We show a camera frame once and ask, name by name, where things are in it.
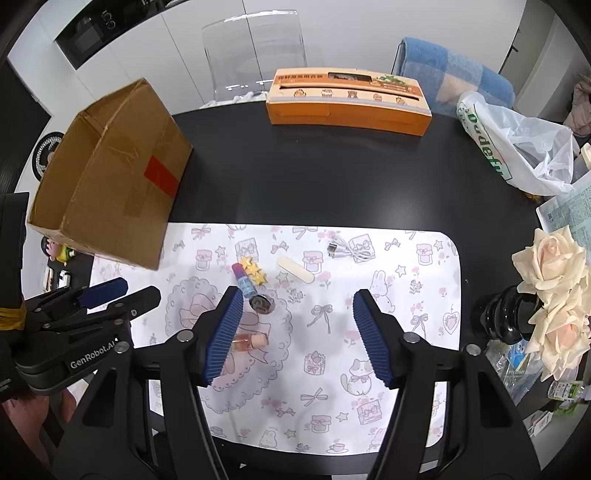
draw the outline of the brown cardboard box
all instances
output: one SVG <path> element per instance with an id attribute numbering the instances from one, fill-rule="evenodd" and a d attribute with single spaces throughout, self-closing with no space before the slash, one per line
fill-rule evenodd
<path id="1" fill-rule="evenodd" d="M 267 112 L 273 125 L 338 125 L 420 136 L 431 122 L 416 80 L 325 67 L 277 70 Z"/>
<path id="2" fill-rule="evenodd" d="M 156 270 L 192 149 L 150 84 L 138 80 L 76 115 L 28 221 L 75 250 Z"/>

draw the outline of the black tabletop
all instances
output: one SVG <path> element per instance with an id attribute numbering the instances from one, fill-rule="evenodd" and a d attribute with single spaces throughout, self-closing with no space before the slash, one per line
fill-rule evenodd
<path id="1" fill-rule="evenodd" d="M 175 120 L 194 151 L 170 222 L 445 233 L 460 255 L 460 344 L 486 345 L 470 324 L 470 310 L 480 296 L 520 281 L 511 254 L 531 245 L 538 220 L 535 204 L 506 184 L 458 120 L 433 115 L 422 138 L 272 126 L 262 102 L 182 113 Z M 520 404 L 524 416 L 545 402 L 547 386 L 538 383 L 536 389 L 539 394 Z M 221 439 L 216 444 L 223 457 L 317 475 L 368 472 L 376 456 L 275 452 Z M 435 459 L 437 451 L 428 449 L 426 459 Z"/>

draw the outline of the white plastic bag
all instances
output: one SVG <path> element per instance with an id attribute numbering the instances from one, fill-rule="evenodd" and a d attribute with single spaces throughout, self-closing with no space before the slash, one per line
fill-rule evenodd
<path id="1" fill-rule="evenodd" d="M 509 185 L 543 196 L 573 190 L 573 152 L 579 146 L 570 128 L 489 105 L 478 92 L 461 95 L 457 115 Z"/>

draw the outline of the white usb cable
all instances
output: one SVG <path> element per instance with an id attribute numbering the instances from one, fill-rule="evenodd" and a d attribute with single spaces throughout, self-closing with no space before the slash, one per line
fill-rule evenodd
<path id="1" fill-rule="evenodd" d="M 367 260 L 373 258 L 371 252 L 368 252 L 367 250 L 357 251 L 352 249 L 349 244 L 338 235 L 331 239 L 328 246 L 328 252 L 330 258 L 353 257 L 362 262 L 367 262 Z"/>

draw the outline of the metal screw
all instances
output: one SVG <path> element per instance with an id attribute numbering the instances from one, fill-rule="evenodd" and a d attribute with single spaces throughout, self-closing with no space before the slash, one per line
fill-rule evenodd
<path id="1" fill-rule="evenodd" d="M 181 330 L 177 333 L 177 340 L 179 342 L 190 342 L 193 339 L 193 332 L 191 330 Z"/>
<path id="2" fill-rule="evenodd" d="M 115 352 L 117 353 L 125 353 L 129 349 L 129 344 L 127 342 L 119 342 L 115 345 Z"/>
<path id="3" fill-rule="evenodd" d="M 404 335 L 402 336 L 402 338 L 404 338 L 404 341 L 407 343 L 418 343 L 418 341 L 421 339 L 414 332 L 405 332 Z"/>
<path id="4" fill-rule="evenodd" d="M 482 350 L 478 345 L 471 343 L 470 345 L 466 345 L 466 352 L 468 352 L 472 356 L 478 356 L 482 353 Z"/>

